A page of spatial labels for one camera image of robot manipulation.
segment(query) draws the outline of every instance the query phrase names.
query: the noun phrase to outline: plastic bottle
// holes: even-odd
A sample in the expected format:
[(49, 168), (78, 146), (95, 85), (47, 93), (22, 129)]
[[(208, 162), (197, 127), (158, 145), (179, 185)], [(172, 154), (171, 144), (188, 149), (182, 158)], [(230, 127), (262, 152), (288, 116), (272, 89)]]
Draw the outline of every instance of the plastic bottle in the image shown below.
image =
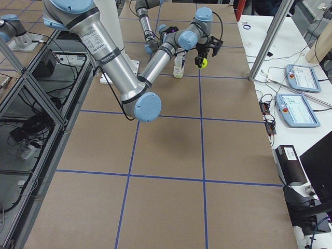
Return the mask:
[(185, 70), (186, 53), (187, 52), (183, 48), (178, 48), (176, 51), (173, 75), (177, 79), (180, 79), (183, 76), (183, 72)]

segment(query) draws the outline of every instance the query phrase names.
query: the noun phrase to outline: metal pole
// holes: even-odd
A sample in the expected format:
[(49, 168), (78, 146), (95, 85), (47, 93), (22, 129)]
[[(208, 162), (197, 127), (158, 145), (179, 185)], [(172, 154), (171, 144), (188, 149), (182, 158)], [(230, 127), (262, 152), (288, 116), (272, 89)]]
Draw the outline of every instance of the metal pole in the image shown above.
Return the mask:
[(265, 59), (267, 53), (269, 52), (269, 49), (271, 48), (272, 43), (273, 43), (276, 35), (278, 34), (278, 31), (279, 31), (282, 23), (284, 22), (293, 2), (294, 2), (294, 0), (283, 0), (281, 2), (279, 10), (277, 11), (275, 17), (273, 18), (273, 20), (271, 22), (271, 25), (268, 29), (268, 32), (267, 32), (267, 35), (263, 42), (263, 45), (257, 55), (254, 65), (248, 75), (248, 80), (254, 80), (256, 78), (256, 76), (259, 72), (259, 69), (260, 69), (261, 65), (263, 64), (264, 59)]
[(23, 65), (21, 64), (20, 60), (16, 57), (15, 54), (12, 53), (11, 49), (2, 39), (0, 39), (0, 51), (10, 61), (16, 70), (21, 71), (23, 69)]

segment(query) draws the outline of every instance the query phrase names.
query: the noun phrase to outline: black box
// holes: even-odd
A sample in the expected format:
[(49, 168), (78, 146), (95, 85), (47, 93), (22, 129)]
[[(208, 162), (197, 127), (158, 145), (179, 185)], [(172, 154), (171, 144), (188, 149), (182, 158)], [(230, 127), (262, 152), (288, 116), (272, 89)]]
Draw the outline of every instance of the black box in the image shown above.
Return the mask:
[(52, 76), (56, 64), (57, 60), (54, 57), (54, 54), (50, 49), (48, 49), (48, 51), (45, 52), (45, 55), (43, 55), (43, 57), (41, 58), (32, 75), (36, 78)]
[(308, 182), (293, 145), (280, 145), (275, 149), (275, 154), (284, 175), (285, 184), (300, 186)]

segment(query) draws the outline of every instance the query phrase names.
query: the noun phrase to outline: table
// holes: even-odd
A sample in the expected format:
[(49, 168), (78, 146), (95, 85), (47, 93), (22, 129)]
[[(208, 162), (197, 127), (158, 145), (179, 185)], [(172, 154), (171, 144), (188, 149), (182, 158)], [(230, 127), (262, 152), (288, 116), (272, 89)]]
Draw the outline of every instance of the table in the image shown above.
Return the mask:
[[(296, 247), (233, 8), (164, 3), (151, 24), (183, 29), (202, 6), (222, 17), (224, 46), (205, 70), (188, 53), (182, 79), (166, 66), (155, 121), (127, 121), (92, 82), (26, 249)], [(149, 56), (128, 3), (120, 24), (141, 72)]]
[[(261, 48), (262, 42), (264, 41), (266, 31), (272, 21), (272, 17), (263, 17), (263, 16), (242, 16), (241, 20), (238, 23), (241, 37), (243, 40), (243, 45), (246, 51), (247, 61), (249, 67), (253, 65), (256, 56)], [(243, 24), (247, 23), (251, 26), (249, 30), (243, 28)], [(270, 52), (273, 54), (270, 58), (267, 57), (266, 61), (263, 63), (261, 69), (264, 72), (267, 72), (270, 68), (270, 75), (273, 80), (278, 82), (286, 83), (284, 80), (286, 76), (285, 69), (272, 68), (280, 67), (286, 68), (288, 64), (299, 65), (311, 65), (314, 66), (315, 73), (318, 79), (326, 79), (326, 75), (323, 70), (317, 64), (310, 64), (306, 61), (305, 55), (308, 53), (309, 48), (305, 40), (303, 39), (301, 33), (298, 31), (294, 22), (291, 18), (286, 18), (276, 39), (273, 42), (273, 45), (270, 49)], [(263, 74), (258, 74), (256, 79), (258, 81), (266, 81), (266, 77)], [(270, 93), (275, 96), (275, 91), (279, 90), (279, 86), (273, 83), (262, 84), (260, 82), (255, 82), (255, 88), (258, 91), (261, 91), (263, 94)], [(322, 92), (321, 93), (309, 93), (309, 95), (314, 96), (320, 100), (323, 100), (328, 103), (332, 103), (332, 84), (329, 80), (320, 82)], [(292, 93), (291, 91), (281, 88), (279, 93)], [(261, 98), (261, 94), (257, 92), (258, 99)], [(308, 99), (311, 107), (313, 109), (325, 109), (326, 106), (315, 103)], [(274, 136), (274, 143), (272, 149), (277, 148), (281, 144), (285, 145), (294, 145), (296, 153), (298, 156), (302, 155), (307, 149), (313, 146), (317, 141), (324, 137), (327, 133), (332, 130), (332, 112), (318, 112), (315, 113), (319, 119), (321, 126), (315, 129), (309, 128), (289, 128), (283, 121), (281, 115), (278, 113), (276, 108), (274, 108), (274, 101), (272, 101), (270, 109), (276, 120), (276, 132), (277, 135)], [(307, 196), (305, 193), (305, 186), (308, 186), (310, 183), (305, 184), (304, 186), (295, 186), (294, 188), (304, 196)], [(332, 244), (332, 233), (327, 234), (317, 234), (315, 236), (317, 241), (314, 242), (313, 248), (328, 248)]]

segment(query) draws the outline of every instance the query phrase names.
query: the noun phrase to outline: cardboard table surface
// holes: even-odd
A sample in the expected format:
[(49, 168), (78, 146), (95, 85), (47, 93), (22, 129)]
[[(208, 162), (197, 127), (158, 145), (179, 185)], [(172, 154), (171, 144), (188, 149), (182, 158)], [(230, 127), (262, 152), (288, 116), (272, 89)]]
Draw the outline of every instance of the cardboard table surface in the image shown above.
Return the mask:
[[(164, 3), (151, 24), (184, 28), (201, 6)], [(189, 52), (182, 79), (169, 63), (155, 121), (126, 120), (94, 79), (26, 249), (296, 248), (233, 9), (205, 6), (224, 21), (224, 46), (205, 70)], [(120, 24), (141, 72), (149, 56), (128, 2)]]

